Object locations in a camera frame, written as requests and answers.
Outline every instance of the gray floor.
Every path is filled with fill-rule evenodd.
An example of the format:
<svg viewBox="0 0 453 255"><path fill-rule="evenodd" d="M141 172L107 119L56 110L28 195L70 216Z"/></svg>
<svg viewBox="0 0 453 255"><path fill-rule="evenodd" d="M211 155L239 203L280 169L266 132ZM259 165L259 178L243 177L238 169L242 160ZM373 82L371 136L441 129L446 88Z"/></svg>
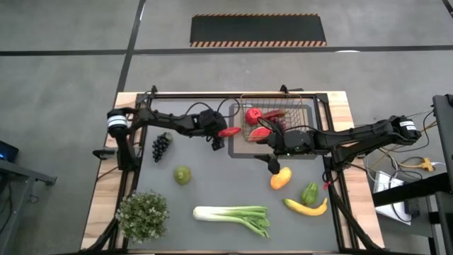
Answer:
<svg viewBox="0 0 453 255"><path fill-rule="evenodd" d="M125 49L138 2L0 0L0 51ZM190 17L219 12L317 12L330 46L453 44L440 0L148 0L136 48L187 47ZM426 110L433 95L452 93L452 59L448 51L135 56L125 90L344 90L363 124ZM28 206L14 254L78 250L98 167L91 150L103 144L123 60L0 57L0 140L21 149L20 164L58 176L55 187L36 187L40 202ZM429 147L397 159L443 161L437 130L429 133ZM392 250L428 252L425 238L383 233Z"/></svg>

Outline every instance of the grapes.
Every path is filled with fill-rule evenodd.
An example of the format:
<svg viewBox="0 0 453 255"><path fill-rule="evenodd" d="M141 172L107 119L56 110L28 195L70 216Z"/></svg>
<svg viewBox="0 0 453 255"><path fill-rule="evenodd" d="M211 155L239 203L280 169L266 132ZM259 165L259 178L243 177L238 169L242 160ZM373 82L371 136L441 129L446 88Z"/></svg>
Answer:
<svg viewBox="0 0 453 255"><path fill-rule="evenodd" d="M167 150L170 142L173 140L173 137L169 132L165 132L162 135L158 135L157 138L153 141L153 159L154 162L159 162L164 155L164 152Z"/></svg>

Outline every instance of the black stand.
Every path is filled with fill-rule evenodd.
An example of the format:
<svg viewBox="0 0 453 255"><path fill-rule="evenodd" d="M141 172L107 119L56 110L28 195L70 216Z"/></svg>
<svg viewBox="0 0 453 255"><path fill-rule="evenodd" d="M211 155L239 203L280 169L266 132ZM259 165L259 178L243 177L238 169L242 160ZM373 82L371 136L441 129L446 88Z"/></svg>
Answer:
<svg viewBox="0 0 453 255"><path fill-rule="evenodd" d="M430 196L438 191L450 192L450 184L447 173L426 178L403 186L390 188L373 194L374 206L388 205L411 198Z"/></svg>
<svg viewBox="0 0 453 255"><path fill-rule="evenodd" d="M42 181L46 186L53 186L57 177L41 174L4 160L0 160L0 174L2 177L0 191L1 193L9 193L9 203L12 210L10 216L2 220L6 225L3 232L0 233L0 254L9 254L8 250L16 235L23 208L32 193L33 184L35 181Z"/></svg>

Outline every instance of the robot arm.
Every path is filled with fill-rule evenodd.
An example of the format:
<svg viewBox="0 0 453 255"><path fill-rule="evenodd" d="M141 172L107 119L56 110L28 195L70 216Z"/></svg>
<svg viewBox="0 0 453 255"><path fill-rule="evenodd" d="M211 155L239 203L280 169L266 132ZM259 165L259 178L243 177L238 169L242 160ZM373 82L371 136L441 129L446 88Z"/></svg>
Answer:
<svg viewBox="0 0 453 255"><path fill-rule="evenodd" d="M137 116L137 121L131 127L127 127L127 114ZM116 139L118 145L118 169L123 171L134 171L139 167L139 160L127 136L141 127L150 125L172 129L188 137L211 137L214 151L224 147L224 138L219 137L218 133L228 127L222 114L211 108L199 114L181 116L151 111L148 108L119 108L111 110L107 118L108 133Z"/></svg>
<svg viewBox="0 0 453 255"><path fill-rule="evenodd" d="M278 125L273 126L273 133L258 142L272 147L273 154L256 155L255 158L267 162L269 171L278 174L280 164L277 159L280 155L330 153L328 167L341 170L348 167L357 155L369 154L390 144L412 145L421 137L413 121L404 116L391 116L388 120L341 132L320 131L308 126L304 128L310 130L282 130Z"/></svg>

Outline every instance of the wooden table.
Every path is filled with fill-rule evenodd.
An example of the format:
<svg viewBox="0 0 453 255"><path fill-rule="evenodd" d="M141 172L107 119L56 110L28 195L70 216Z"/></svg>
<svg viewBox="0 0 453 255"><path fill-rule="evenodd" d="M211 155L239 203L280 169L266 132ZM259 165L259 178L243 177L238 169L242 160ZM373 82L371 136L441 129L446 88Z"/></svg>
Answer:
<svg viewBox="0 0 453 255"><path fill-rule="evenodd" d="M141 92L123 92L119 93L115 102L116 108L121 107L134 107L137 94ZM194 94L203 94L206 92L193 92ZM256 92L256 93L275 93L275 92ZM344 91L323 91L323 92L297 92L298 94L313 94L313 93L327 93L331 115L333 119L334 128L337 131L346 130L354 127L352 116L348 104L348 98ZM116 147L115 140L108 136L105 145L107 147ZM355 160L355 164L363 165L362 161ZM102 161L98 175L101 175L117 165L116 159L109 159ZM380 247L384 247L381 230L377 221L376 211L372 200L372 194L368 186L367 175L361 169L351 167L344 171L346 186L352 208L354 218L362 226L363 230L369 237ZM84 237L81 243L81 249L90 247L103 232L108 223L112 220L115 213L115 204L117 201L118 188L120 186L121 171L114 170L108 175L100 179L95 186L93 193L93 200L86 222ZM348 233L348 224L340 212L340 219L343 229L343 236L345 246L351 247L350 238Z"/></svg>

